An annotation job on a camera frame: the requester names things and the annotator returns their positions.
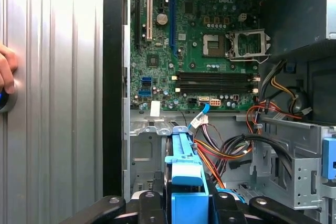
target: blue sata port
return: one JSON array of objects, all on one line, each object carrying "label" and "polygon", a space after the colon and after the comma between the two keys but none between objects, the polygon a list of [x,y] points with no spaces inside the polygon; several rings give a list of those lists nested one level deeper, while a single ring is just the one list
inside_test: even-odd
[{"label": "blue sata port", "polygon": [[150,90],[140,90],[138,95],[139,97],[150,97],[152,94]]},{"label": "blue sata port", "polygon": [[141,84],[143,86],[151,86],[152,85],[152,77],[142,77]]}]

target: finger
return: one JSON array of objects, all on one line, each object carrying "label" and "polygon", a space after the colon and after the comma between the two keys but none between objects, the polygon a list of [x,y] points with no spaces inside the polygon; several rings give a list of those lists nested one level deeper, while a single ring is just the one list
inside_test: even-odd
[{"label": "finger", "polygon": [[17,59],[15,53],[3,44],[0,44],[0,54],[6,57],[9,68],[12,72],[17,69]]},{"label": "finger", "polygon": [[2,91],[3,88],[4,88],[4,79],[2,78],[0,74],[0,92]]},{"label": "finger", "polygon": [[9,67],[8,61],[3,55],[0,55],[0,74],[3,79],[5,91],[8,94],[13,94],[15,92],[14,77]]}]

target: black frame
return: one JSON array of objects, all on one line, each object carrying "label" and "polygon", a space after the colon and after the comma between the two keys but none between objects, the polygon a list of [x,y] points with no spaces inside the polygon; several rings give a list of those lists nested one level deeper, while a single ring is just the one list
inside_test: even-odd
[{"label": "black frame", "polygon": [[103,8],[103,195],[122,195],[123,0]]}]

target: motherboard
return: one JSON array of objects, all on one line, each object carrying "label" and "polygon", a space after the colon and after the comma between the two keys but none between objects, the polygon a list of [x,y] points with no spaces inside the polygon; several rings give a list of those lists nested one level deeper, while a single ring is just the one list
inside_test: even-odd
[{"label": "motherboard", "polygon": [[266,43],[258,29],[259,0],[132,0],[131,108],[248,110]]}]

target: ribbed metal panel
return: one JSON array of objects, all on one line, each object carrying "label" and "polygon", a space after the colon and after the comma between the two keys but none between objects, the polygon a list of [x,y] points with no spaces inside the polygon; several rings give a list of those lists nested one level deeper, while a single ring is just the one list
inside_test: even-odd
[{"label": "ribbed metal panel", "polygon": [[102,197],[103,0],[0,0],[18,100],[0,115],[0,223],[58,223]]}]

